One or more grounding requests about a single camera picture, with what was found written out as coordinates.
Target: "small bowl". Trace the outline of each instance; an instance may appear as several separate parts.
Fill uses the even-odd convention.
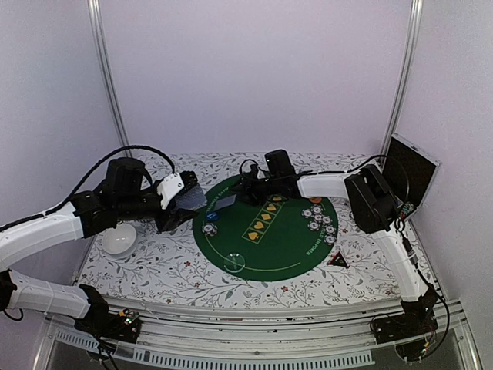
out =
[[[108,229],[102,236],[102,249],[114,259],[126,258],[136,249],[137,231],[130,224]]]

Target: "white poker chip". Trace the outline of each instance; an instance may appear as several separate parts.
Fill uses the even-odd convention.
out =
[[[327,243],[327,244],[333,244],[333,243],[335,243],[336,238],[335,238],[335,237],[333,237],[332,235],[327,235],[327,236],[324,238],[324,241],[325,241],[325,243]]]
[[[313,206],[311,206],[311,211],[314,213],[314,214],[322,214],[324,212],[324,209],[322,208],[321,205],[319,204],[314,204]]]
[[[318,229],[320,229],[320,224],[316,221],[311,221],[308,224],[308,228],[312,231],[317,231]]]
[[[333,234],[333,233],[335,233],[335,232],[336,232],[336,229],[335,229],[335,227],[332,227],[332,226],[327,226],[327,227],[325,227],[325,232],[326,232],[327,234]]]
[[[311,218],[314,215],[311,210],[302,210],[301,214],[305,218]]]
[[[213,237],[217,234],[217,226],[215,224],[205,224],[202,226],[202,232],[209,237]]]

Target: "white panel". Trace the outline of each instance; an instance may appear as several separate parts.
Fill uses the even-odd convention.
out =
[[[415,223],[484,368],[493,368],[492,19],[491,2],[424,2],[398,128],[443,163]]]
[[[118,141],[86,2],[2,1],[0,34],[0,224],[6,224],[57,204]],[[63,244],[14,268],[67,283],[86,248],[86,240]],[[32,367],[40,317],[26,312],[26,323],[14,323],[0,314],[0,368]]]
[[[376,153],[411,1],[101,2],[133,143]]]

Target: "floral tablecloth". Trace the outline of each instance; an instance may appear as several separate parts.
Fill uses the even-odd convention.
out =
[[[255,159],[264,168],[263,154],[185,154],[171,156],[178,171],[195,171],[204,190],[238,174],[240,164]],[[298,171],[349,169],[362,156],[291,153]],[[141,156],[154,179],[169,173],[163,159]],[[330,199],[339,219],[339,234],[329,256],[313,270],[288,281],[245,281],[213,266],[200,253],[192,234],[192,221],[171,233],[158,234],[152,221],[133,222],[138,236],[135,253],[113,260],[102,251],[96,237],[79,283],[89,284],[108,296],[163,304],[215,308],[299,308],[353,304],[396,298],[399,288],[385,256],[372,238],[360,231],[350,217],[346,201]],[[420,269],[431,270],[413,232],[409,239],[419,257]],[[341,251],[350,267],[327,265]]]

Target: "green felt table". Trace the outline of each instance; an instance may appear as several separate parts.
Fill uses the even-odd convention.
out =
[[[215,266],[245,280],[280,281],[294,278],[313,269],[330,253],[334,243],[328,244],[326,225],[318,230],[308,227],[312,218],[305,218],[303,210],[314,204],[308,199],[289,199],[272,196],[265,204],[255,207],[237,201],[233,206],[218,210],[217,234],[205,235],[204,224],[211,223],[206,213],[214,209],[218,199],[231,195],[229,188],[239,179],[231,177],[207,192],[207,206],[193,219],[193,236],[199,249]],[[323,215],[331,219],[331,233],[337,237],[337,215],[332,203],[322,199]],[[225,258],[241,254],[245,268],[227,271]]]

